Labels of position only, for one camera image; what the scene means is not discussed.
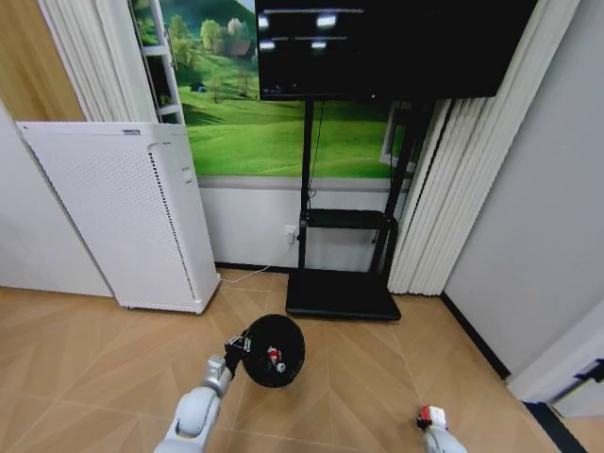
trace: black tv screen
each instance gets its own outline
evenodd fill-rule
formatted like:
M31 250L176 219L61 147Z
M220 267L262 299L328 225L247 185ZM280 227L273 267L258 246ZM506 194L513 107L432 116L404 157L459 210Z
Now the black tv screen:
M262 99L493 96L536 0L256 0Z

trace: parquet floor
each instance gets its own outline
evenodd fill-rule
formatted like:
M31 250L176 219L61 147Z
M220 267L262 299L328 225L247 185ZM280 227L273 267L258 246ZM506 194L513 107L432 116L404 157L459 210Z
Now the parquet floor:
M280 274L223 283L201 316L0 289L0 451L153 451L207 357L264 313L283 313L286 287ZM397 303L395 324L296 320L300 375L265 389L240 368L210 452L422 452L422 402L445 408L470 452L556 451L439 299Z

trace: power cord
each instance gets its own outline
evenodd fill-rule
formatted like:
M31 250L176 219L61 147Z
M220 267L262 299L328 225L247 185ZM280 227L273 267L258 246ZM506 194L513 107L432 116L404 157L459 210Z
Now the power cord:
M275 263L279 262L287 252L289 252L292 249L292 243L290 244L290 246L287 248L287 250L285 250L281 255L279 255L278 258L276 258L275 260L273 260L273 262L271 264L269 264L268 266L264 266L262 269L260 269L259 271L254 271L251 274L247 274L246 276L243 276L241 278L237 278L236 280L227 280L226 278L221 278L220 281L225 281L227 283L239 283L240 281L248 278L248 277L252 277L255 274L259 274L260 272L264 272L266 269L268 269L269 267L275 265Z
M321 140L321 125L323 124L323 108L325 107L325 99L321 102L321 114L319 115L319 130L317 132L317 142L314 146L314 159L312 160L312 172L310 173L309 182L309 209L310 199L317 195L317 191L312 188L312 180L314 179L314 165L317 163L317 154L319 152L319 141Z

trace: red object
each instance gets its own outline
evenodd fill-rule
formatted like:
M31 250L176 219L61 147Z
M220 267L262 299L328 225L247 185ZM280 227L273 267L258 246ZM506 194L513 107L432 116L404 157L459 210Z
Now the red object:
M422 418L422 420L425 420L427 422L430 421L430 408L428 406L424 406L422 408L422 411L420 412L420 417Z
M281 351L279 351L278 349L275 349L273 347L269 347L268 348L268 358L271 360L272 363L277 363L277 362L281 361Z

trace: tv stand shelf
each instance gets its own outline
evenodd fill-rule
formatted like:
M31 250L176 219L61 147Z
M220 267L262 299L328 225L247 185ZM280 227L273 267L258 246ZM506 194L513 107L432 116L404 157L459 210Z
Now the tv stand shelf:
M300 188L298 268L290 273L285 310L301 316L396 321L400 311L388 291L387 281L398 236L394 210L405 171L416 143L428 129L433 103L414 103L406 118L406 130L384 211L318 210L310 207L310 155L312 98L304 103L304 149ZM369 272L341 272L306 268L308 228L373 229L377 232Z
M308 210L307 227L380 229L384 225L379 210Z

